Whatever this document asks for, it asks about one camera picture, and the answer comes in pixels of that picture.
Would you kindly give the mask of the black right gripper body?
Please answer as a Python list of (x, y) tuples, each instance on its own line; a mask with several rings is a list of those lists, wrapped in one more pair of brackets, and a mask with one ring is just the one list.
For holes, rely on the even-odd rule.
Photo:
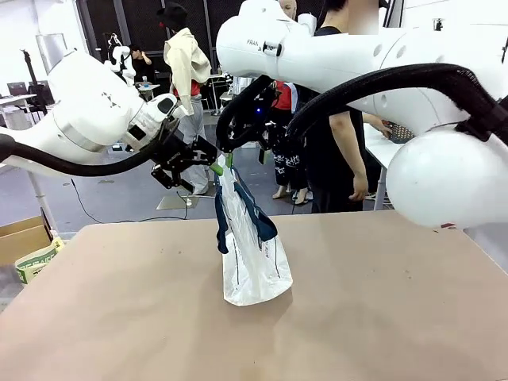
[(245, 102), (233, 117), (233, 137), (246, 135), (257, 139), (265, 130), (272, 103), (277, 99), (274, 85), (264, 88), (254, 99)]

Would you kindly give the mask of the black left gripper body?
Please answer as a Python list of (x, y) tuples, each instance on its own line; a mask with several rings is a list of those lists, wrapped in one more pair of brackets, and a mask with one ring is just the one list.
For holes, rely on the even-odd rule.
[(152, 161), (166, 171), (185, 171), (194, 159), (193, 141), (185, 142), (179, 124), (179, 119), (164, 121), (158, 139), (160, 145), (152, 156)]

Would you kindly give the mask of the person's right hand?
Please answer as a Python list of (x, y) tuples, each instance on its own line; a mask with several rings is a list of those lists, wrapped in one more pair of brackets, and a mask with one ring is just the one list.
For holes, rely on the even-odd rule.
[(365, 174), (354, 175), (353, 178), (353, 193), (349, 196), (352, 202), (363, 201), (368, 195), (368, 178)]

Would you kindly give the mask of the person's left hand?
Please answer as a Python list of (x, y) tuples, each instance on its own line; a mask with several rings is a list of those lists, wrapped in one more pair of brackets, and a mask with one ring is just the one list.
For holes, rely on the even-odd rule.
[(391, 137), (392, 129), (385, 125), (381, 119), (375, 119), (371, 124), (377, 131), (382, 133), (387, 139)]

